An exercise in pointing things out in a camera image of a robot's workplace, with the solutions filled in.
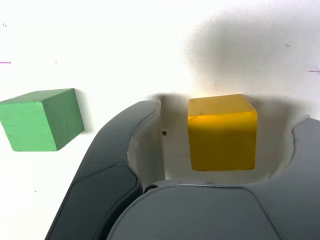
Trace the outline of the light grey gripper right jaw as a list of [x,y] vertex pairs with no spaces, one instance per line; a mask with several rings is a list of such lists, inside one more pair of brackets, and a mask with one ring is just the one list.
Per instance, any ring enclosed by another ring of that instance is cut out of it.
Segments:
[[110,240],[317,240],[320,237],[320,122],[292,129],[287,168],[242,184],[172,184],[135,200]]

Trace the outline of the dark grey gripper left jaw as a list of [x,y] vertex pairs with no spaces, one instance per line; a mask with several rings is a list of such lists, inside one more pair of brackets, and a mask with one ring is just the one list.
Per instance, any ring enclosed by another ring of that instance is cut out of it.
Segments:
[[46,238],[105,240],[144,189],[164,179],[161,102],[140,101],[97,133]]

